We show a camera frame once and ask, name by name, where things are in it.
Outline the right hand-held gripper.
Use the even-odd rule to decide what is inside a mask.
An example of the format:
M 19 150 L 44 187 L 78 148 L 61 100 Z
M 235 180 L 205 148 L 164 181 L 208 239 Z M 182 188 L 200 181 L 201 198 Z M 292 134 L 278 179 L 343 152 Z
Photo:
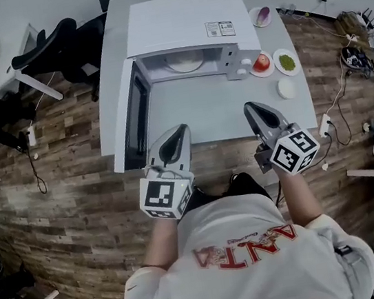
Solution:
M 255 159 L 266 173 L 272 166 L 295 175 L 311 165 L 320 144 L 306 129 L 290 123 L 277 110 L 263 103 L 246 102 L 245 117 L 255 135 L 264 136 L 268 130 L 285 128 L 273 138 L 263 139 L 255 153 Z

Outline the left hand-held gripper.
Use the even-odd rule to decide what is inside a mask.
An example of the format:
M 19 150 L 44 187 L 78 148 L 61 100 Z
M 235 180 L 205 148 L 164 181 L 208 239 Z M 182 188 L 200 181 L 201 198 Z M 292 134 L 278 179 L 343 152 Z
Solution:
M 140 209 L 151 218 L 180 220 L 193 194 L 191 130 L 177 125 L 151 146 L 140 180 Z

